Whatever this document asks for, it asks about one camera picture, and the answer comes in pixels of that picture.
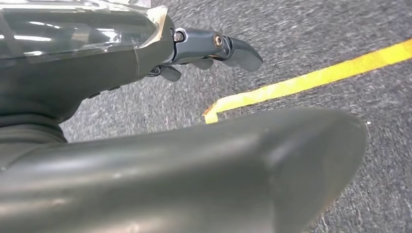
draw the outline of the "tape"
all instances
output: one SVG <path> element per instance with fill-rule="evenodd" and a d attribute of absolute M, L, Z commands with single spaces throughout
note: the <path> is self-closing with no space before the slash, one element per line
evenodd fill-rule
<path fill-rule="evenodd" d="M 412 39 L 352 60 L 326 67 L 283 82 L 217 100 L 203 116 L 207 124 L 218 121 L 217 113 L 295 94 L 314 87 L 353 77 L 412 58 Z"/>

